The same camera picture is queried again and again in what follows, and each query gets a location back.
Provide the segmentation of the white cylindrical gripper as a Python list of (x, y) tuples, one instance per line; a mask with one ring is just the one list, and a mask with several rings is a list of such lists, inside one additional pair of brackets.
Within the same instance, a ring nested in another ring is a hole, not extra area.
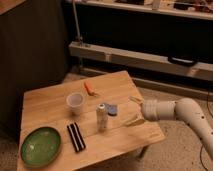
[[(130, 96), (129, 99), (141, 105), (142, 115), (148, 121), (173, 120), (175, 118), (176, 103), (174, 101), (146, 100), (143, 102), (133, 96)], [(124, 125), (127, 127), (141, 125), (145, 122), (143, 117), (135, 115), (125, 121)]]

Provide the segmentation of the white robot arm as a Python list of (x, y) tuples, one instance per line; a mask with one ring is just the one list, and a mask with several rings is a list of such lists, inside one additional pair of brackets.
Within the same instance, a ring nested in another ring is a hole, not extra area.
[(140, 107), (141, 113), (125, 121), (126, 126), (140, 125), (145, 121), (182, 121), (200, 138), (203, 147), (213, 160), (213, 128), (195, 100), (191, 98), (181, 98), (176, 101), (140, 100), (133, 96), (129, 99)]

